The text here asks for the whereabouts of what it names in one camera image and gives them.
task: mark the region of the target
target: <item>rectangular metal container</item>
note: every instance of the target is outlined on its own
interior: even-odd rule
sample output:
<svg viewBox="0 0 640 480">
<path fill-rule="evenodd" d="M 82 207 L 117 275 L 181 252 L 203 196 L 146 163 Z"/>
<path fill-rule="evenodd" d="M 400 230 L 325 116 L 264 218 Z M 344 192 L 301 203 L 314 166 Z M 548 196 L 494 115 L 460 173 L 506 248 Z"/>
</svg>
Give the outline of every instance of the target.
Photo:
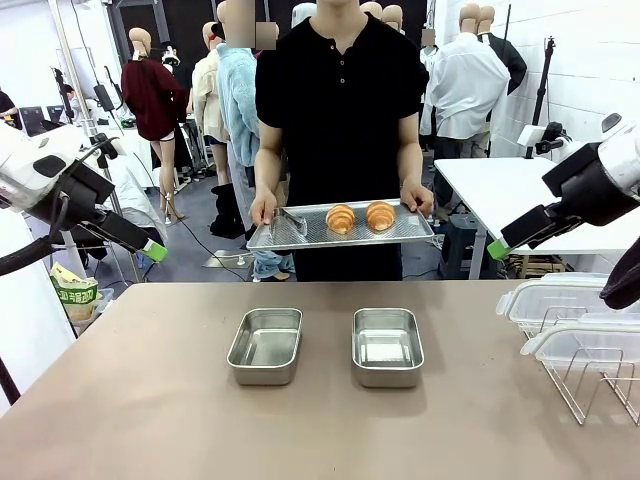
<svg viewBox="0 0 640 480">
<path fill-rule="evenodd" d="M 295 375 L 302 312 L 259 308 L 245 314 L 227 362 L 240 385 L 286 385 Z"/>
<path fill-rule="evenodd" d="M 424 351 L 416 317 L 402 308 L 363 308 L 353 316 L 352 361 L 365 387 L 411 388 Z"/>
<path fill-rule="evenodd" d="M 353 230 L 346 235 L 327 227 L 327 213 L 335 203 L 287 207 L 286 211 L 306 220 L 307 234 L 300 233 L 286 217 L 274 216 L 273 235 L 268 225 L 259 227 L 247 243 L 249 250 L 299 250 L 303 248 L 347 247 L 382 243 L 424 242 L 433 237 L 433 230 L 420 212 L 412 213 L 400 199 L 384 200 L 396 212 L 395 224 L 384 232 L 375 232 L 367 225 L 367 208 L 373 202 L 351 202 L 356 215 Z"/>
</svg>

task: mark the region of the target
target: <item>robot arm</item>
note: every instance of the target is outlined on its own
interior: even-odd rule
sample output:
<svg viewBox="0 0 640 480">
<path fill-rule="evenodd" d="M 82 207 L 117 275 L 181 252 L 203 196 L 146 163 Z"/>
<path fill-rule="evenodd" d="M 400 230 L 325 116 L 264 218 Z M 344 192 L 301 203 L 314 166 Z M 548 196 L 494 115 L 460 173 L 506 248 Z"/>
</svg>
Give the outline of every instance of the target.
<svg viewBox="0 0 640 480">
<path fill-rule="evenodd" d="M 523 132 L 530 140 L 525 143 L 539 153 L 560 149 L 563 160 L 542 177 L 560 200 L 538 205 L 503 228 L 503 237 L 489 246 L 494 259 L 502 259 L 525 244 L 536 248 L 583 223 L 608 225 L 640 205 L 640 125 L 622 124 L 621 117 L 614 114 L 604 120 L 603 133 L 606 139 L 601 143 L 574 144 L 558 124 L 550 125 L 541 135 L 540 130 Z M 613 308 L 623 308 L 640 298 L 640 274 L 629 276 L 640 269 L 639 251 L 640 241 L 621 259 L 602 292 Z M 624 302 L 619 300 L 621 293 Z"/>
<path fill-rule="evenodd" d="M 82 140 L 77 129 L 69 126 L 15 142 L 13 150 L 0 157 L 0 208 L 24 210 L 50 225 L 49 235 L 0 258 L 0 275 L 46 257 L 53 252 L 51 238 L 57 231 L 76 225 L 153 260 L 166 256 L 167 250 L 144 230 L 100 208 L 114 185 L 83 162 L 90 155 L 117 157 L 113 140 L 98 136 L 94 147 L 77 158 Z"/>
</svg>

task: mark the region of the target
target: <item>croissant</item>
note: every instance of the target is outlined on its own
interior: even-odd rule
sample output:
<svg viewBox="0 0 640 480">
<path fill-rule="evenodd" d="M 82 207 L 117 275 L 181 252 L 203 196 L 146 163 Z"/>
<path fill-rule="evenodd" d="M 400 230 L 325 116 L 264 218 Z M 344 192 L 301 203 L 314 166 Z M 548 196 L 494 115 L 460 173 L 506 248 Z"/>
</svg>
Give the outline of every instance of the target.
<svg viewBox="0 0 640 480">
<path fill-rule="evenodd" d="M 346 205 L 336 205 L 327 213 L 327 226 L 329 230 L 340 235 L 349 233 L 356 224 L 356 215 Z"/>
<path fill-rule="evenodd" d="M 396 221 L 395 209 L 385 202 L 373 202 L 367 208 L 367 224 L 376 232 L 390 228 Z"/>
</svg>

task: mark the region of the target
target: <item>tongs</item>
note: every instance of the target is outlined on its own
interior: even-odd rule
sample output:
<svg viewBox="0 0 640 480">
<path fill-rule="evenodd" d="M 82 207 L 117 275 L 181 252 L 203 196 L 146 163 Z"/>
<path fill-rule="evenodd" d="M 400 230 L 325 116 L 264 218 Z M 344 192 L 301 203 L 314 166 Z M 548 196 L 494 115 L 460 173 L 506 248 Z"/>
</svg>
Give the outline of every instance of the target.
<svg viewBox="0 0 640 480">
<path fill-rule="evenodd" d="M 269 235 L 271 235 L 271 238 L 274 238 L 275 236 L 275 224 L 276 224 L 276 219 L 278 218 L 284 218 L 288 220 L 289 223 L 291 223 L 294 226 L 294 228 L 300 235 L 302 235 L 303 237 L 307 236 L 306 218 L 291 215 L 284 208 L 276 208 L 275 212 L 273 213 L 273 220 L 269 224 Z"/>
</svg>

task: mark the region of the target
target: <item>mannequin wearing maroon sweater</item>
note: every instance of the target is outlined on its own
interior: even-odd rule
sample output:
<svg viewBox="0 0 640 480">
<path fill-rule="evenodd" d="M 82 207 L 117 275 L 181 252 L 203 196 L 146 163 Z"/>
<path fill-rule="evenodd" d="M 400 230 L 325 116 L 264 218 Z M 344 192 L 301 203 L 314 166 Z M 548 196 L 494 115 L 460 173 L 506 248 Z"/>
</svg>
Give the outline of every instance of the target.
<svg viewBox="0 0 640 480">
<path fill-rule="evenodd" d="M 167 224 L 171 216 L 180 215 L 174 203 L 174 130 L 185 121 L 188 97 L 178 81 L 160 63 L 149 60 L 151 35 L 141 28 L 132 28 L 129 39 L 135 50 L 134 60 L 122 69 L 122 96 L 136 117 L 138 133 L 149 140 L 161 162 L 160 208 Z"/>
</svg>

